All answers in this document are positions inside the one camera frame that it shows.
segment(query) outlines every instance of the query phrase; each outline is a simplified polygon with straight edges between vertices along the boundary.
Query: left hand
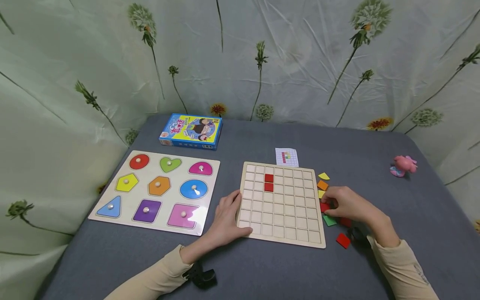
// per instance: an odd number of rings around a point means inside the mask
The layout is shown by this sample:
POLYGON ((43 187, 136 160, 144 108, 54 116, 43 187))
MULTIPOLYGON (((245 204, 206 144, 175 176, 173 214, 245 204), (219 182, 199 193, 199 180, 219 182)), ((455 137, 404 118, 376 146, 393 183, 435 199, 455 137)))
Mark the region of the left hand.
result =
POLYGON ((239 228, 235 222, 241 203, 240 190, 232 192, 230 195, 220 199, 220 204, 215 210, 215 219, 210 229, 204 237, 209 240, 214 247, 227 245, 228 243, 247 236, 252 233, 251 227, 239 228))

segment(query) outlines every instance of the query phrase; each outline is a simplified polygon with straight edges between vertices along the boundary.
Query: wooden grid board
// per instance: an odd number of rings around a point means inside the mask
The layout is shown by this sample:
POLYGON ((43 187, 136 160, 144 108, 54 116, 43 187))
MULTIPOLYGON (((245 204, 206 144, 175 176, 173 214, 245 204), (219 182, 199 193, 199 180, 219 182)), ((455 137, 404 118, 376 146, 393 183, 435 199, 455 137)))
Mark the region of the wooden grid board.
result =
POLYGON ((245 162, 237 226, 250 238, 325 248, 315 171, 245 162))
POLYGON ((220 162, 132 151, 91 220, 202 235, 220 162))

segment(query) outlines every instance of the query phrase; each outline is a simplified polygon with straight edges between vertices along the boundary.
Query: gray tablecloth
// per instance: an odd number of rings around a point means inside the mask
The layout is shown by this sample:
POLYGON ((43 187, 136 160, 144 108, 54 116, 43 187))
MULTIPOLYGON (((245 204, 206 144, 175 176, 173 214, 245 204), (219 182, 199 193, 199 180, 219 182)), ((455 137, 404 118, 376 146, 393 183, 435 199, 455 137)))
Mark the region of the gray tablecloth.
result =
MULTIPOLYGON (((416 145, 405 135, 298 124, 225 120, 217 151, 160 145, 168 116, 152 116, 131 150, 220 160, 206 220, 220 197, 240 186, 244 161, 275 164, 275 147, 297 149, 300 167, 326 172, 387 213, 409 243, 441 299, 479 299, 480 239, 416 145), (410 180, 389 172, 396 155, 418 160, 410 180)), ((388 299, 392 292, 371 254, 335 242, 345 232, 326 227, 326 249, 240 239, 204 258, 218 285, 186 283, 165 299, 388 299)), ((39 298, 103 299, 122 282, 197 237, 86 219, 39 298)))

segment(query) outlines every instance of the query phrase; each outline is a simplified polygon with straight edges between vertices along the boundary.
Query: pink toy figure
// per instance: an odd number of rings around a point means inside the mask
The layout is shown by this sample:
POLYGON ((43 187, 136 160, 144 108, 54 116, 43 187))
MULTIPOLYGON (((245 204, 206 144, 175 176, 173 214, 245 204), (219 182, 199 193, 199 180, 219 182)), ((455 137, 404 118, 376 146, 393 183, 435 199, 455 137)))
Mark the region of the pink toy figure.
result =
POLYGON ((390 173, 397 177, 404 177, 408 171, 415 173, 417 171, 417 161, 409 156, 396 156, 394 159, 395 166, 390 168, 390 173))

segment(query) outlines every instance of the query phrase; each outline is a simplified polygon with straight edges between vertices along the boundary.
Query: purple square piece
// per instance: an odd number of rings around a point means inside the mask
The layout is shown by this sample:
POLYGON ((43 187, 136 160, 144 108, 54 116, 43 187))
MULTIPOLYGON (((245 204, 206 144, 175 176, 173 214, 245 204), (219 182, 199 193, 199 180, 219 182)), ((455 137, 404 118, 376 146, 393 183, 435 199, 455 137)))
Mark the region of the purple square piece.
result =
POLYGON ((133 220, 145 223, 153 223, 158 211, 160 210, 160 206, 162 206, 160 201, 143 199, 142 202, 140 202, 135 215, 133 215, 133 220))
POLYGON ((170 218, 168 218, 167 224, 175 227, 182 227, 192 229, 195 227, 195 221, 193 221, 193 212, 197 210, 198 206, 175 204, 173 206, 170 218))

